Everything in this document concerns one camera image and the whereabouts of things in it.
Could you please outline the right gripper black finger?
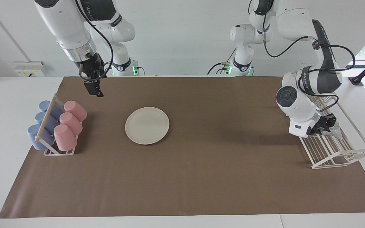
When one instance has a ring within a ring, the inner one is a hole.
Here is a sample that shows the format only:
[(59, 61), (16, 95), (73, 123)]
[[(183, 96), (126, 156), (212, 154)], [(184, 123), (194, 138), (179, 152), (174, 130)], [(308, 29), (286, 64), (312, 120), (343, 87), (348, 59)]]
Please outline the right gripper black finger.
[(97, 97), (104, 97), (103, 92), (100, 89), (100, 80), (94, 81), (84, 81), (84, 86), (87, 89), (88, 93)]

